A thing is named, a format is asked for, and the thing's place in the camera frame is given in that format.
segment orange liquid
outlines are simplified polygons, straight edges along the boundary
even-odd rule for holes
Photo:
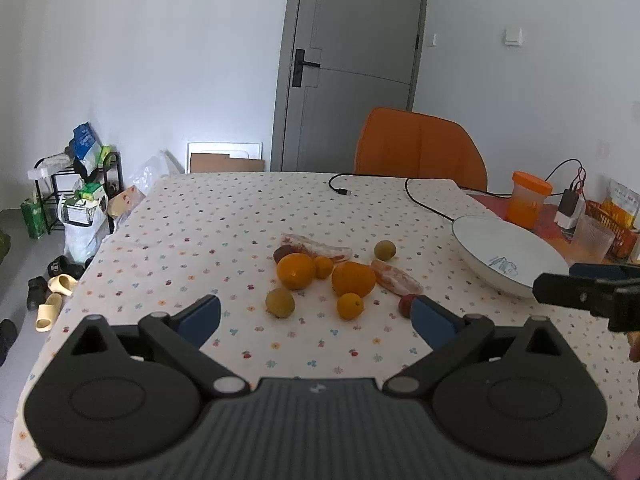
[[[536,220],[538,220],[541,207],[542,203],[528,202],[512,196],[509,199],[505,219],[507,222],[519,225],[525,229],[533,229]]]

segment orange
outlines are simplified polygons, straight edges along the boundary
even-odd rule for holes
[[[352,292],[347,292],[338,298],[335,308],[342,319],[351,321],[356,319],[364,310],[362,298]]]
[[[276,274],[289,290],[300,290],[311,284],[316,275],[316,267],[306,254],[292,253],[278,262]]]
[[[331,275],[331,284],[338,296],[353,292],[364,298],[376,285],[376,275],[369,266],[356,262],[343,262],[335,266],[334,273]]]
[[[316,256],[314,265],[316,266],[316,278],[318,280],[328,278],[331,271],[334,270],[334,261],[326,256]]]

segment door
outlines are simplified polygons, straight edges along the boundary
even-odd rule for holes
[[[421,4],[300,0],[289,65],[284,171],[353,171],[370,111],[408,108]]]

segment chair backrest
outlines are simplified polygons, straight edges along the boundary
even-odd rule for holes
[[[374,108],[356,149],[355,173],[450,178],[486,191],[486,168],[459,124],[404,110]]]

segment white bowl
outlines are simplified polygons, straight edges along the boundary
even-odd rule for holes
[[[500,218],[462,216],[451,231],[471,270],[507,294],[533,298],[533,281],[540,274],[569,273],[566,261],[551,245]]]

